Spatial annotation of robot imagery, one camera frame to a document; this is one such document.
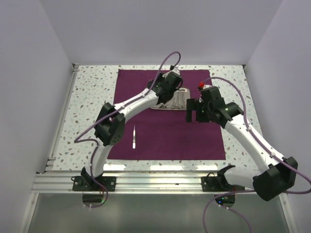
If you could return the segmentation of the purple surgical cloth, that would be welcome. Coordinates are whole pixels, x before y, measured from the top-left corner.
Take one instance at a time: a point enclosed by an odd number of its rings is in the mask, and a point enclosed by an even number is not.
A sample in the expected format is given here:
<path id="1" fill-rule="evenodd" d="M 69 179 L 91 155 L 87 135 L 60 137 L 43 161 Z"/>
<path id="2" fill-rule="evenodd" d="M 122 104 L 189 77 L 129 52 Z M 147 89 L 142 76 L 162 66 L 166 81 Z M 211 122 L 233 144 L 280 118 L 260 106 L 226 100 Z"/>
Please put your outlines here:
<path id="1" fill-rule="evenodd" d="M 156 70 L 125 70 L 118 72 L 114 103 L 139 94 Z M 181 70 L 183 87 L 191 98 L 199 98 L 197 85 L 210 76 L 209 70 Z M 131 118 L 125 125 L 120 142 L 113 146 L 112 160 L 224 160 L 225 149 L 221 127 L 215 123 L 185 121 L 186 111 L 147 109 Z M 133 130 L 136 128 L 136 148 Z"/>

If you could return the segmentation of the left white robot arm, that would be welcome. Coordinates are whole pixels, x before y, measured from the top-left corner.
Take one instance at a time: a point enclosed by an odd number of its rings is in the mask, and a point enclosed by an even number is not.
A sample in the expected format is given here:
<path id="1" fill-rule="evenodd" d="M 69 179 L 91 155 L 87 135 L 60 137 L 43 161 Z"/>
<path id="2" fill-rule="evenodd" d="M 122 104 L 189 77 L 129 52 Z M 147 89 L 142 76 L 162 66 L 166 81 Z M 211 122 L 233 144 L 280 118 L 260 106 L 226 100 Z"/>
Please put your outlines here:
<path id="1" fill-rule="evenodd" d="M 81 171 L 84 185 L 89 190 L 104 186 L 100 178 L 104 163 L 113 146 L 122 139 L 126 123 L 144 110 L 170 101 L 182 84 L 183 79 L 177 69 L 157 73 L 141 93 L 123 102 L 114 105 L 108 102 L 102 106 L 96 122 L 88 128 L 95 129 L 96 138 L 89 140 L 94 141 L 96 147 L 88 165 Z"/>

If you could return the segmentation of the wide steel tweezers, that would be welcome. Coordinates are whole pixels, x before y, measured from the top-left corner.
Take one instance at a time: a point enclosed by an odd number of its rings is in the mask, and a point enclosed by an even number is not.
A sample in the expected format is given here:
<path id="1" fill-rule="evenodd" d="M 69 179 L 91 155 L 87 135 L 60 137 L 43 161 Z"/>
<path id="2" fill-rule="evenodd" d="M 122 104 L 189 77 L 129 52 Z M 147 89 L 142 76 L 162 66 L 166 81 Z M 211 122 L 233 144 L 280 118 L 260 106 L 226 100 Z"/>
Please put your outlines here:
<path id="1" fill-rule="evenodd" d="M 133 142 L 132 142 L 132 148 L 136 148 L 136 126 L 133 127 Z"/>

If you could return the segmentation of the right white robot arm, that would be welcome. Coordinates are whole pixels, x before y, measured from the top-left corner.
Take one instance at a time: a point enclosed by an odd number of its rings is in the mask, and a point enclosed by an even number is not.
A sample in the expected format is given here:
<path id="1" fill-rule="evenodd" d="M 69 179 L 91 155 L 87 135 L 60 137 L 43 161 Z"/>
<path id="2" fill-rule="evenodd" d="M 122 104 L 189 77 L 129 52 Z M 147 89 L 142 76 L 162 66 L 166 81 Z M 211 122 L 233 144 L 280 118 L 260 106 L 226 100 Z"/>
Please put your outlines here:
<path id="1" fill-rule="evenodd" d="M 217 87 L 200 83 L 198 99 L 187 99 L 186 122 L 192 121 L 192 112 L 199 123 L 213 122 L 229 132 L 254 160 L 257 169 L 240 169 L 228 165 L 207 175 L 203 181 L 213 191 L 231 191 L 235 185 L 254 189 L 269 201 L 293 187 L 298 167 L 293 157 L 285 158 L 250 126 L 243 110 L 234 102 L 225 103 Z"/>

